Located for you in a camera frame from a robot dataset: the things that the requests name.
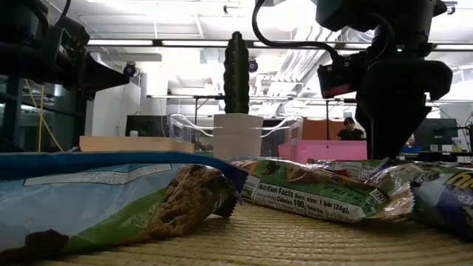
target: ceiling light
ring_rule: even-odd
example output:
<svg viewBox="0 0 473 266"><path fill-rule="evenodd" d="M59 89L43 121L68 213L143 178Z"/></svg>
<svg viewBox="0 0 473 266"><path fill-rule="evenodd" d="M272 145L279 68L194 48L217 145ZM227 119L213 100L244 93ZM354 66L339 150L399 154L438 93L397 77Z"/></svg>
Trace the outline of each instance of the ceiling light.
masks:
<svg viewBox="0 0 473 266"><path fill-rule="evenodd" d="M289 100L292 99L290 97L260 97L260 96L254 96L250 97L250 100Z"/></svg>
<svg viewBox="0 0 473 266"><path fill-rule="evenodd" d="M303 98L303 97L297 97L294 98L293 100L323 100L322 98Z"/></svg>
<svg viewBox="0 0 473 266"><path fill-rule="evenodd" d="M261 41L255 41L253 42L254 47L268 47L268 45L263 44Z"/></svg>
<svg viewBox="0 0 473 266"><path fill-rule="evenodd" d="M151 98L161 98L161 99L193 99L192 95L149 95Z"/></svg>
<svg viewBox="0 0 473 266"><path fill-rule="evenodd" d="M442 50L473 52L473 44L435 44L434 51L441 52Z"/></svg>
<svg viewBox="0 0 473 266"><path fill-rule="evenodd" d="M227 47L227 41L163 41L165 47Z"/></svg>
<svg viewBox="0 0 473 266"><path fill-rule="evenodd" d="M87 45L95 46L152 46L152 40L91 39Z"/></svg>
<svg viewBox="0 0 473 266"><path fill-rule="evenodd" d="M345 46L342 49L365 50L370 45L371 45L370 43L345 44Z"/></svg>

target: wrapper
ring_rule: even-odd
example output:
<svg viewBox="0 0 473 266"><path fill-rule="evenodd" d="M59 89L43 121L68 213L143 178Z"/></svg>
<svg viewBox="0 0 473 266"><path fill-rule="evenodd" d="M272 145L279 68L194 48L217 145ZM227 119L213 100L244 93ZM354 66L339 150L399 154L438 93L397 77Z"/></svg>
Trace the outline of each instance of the wrapper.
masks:
<svg viewBox="0 0 473 266"><path fill-rule="evenodd" d="M346 177L323 165L305 166L283 160L243 160L248 179L242 196L256 204L320 219L358 222L408 214L413 197L409 183L378 187Z"/></svg>
<svg viewBox="0 0 473 266"><path fill-rule="evenodd" d="M395 190L410 184L415 204L410 217L430 225L456 232L473 239L473 171L451 163L411 163L399 160L382 161L316 161L335 171L346 171L352 178L364 181L382 191ZM368 175L353 173L374 167Z"/></svg>
<svg viewBox="0 0 473 266"><path fill-rule="evenodd" d="M192 154L124 152L0 155L0 175L2 265L182 236L210 214L229 217L247 173Z"/></svg>

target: potted cactus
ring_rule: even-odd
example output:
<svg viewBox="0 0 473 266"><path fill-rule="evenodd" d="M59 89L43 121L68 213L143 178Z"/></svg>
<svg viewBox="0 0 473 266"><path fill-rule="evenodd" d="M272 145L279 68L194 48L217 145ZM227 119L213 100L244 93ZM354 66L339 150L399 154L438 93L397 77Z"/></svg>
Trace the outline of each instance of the potted cactus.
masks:
<svg viewBox="0 0 473 266"><path fill-rule="evenodd" d="M249 53L241 33L235 32L225 49L225 114L214 117L214 156L259 156L263 117L249 115Z"/></svg>

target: person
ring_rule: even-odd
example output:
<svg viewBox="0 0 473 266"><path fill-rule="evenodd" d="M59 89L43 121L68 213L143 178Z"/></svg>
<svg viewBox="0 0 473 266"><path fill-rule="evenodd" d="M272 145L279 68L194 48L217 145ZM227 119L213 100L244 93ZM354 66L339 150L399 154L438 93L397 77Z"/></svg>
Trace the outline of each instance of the person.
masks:
<svg viewBox="0 0 473 266"><path fill-rule="evenodd" d="M337 134L337 140L364 140L364 133L360 129L355 129L355 121L351 117L343 121L345 129Z"/></svg>

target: pink box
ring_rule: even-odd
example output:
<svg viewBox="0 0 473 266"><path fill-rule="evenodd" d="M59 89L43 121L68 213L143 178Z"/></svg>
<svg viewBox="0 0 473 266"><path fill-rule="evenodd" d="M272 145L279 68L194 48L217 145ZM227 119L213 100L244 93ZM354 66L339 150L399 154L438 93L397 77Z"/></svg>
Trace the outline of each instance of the pink box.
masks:
<svg viewBox="0 0 473 266"><path fill-rule="evenodd" d="M364 140L300 140L278 146L279 156L296 163L316 160L366 160L367 142Z"/></svg>

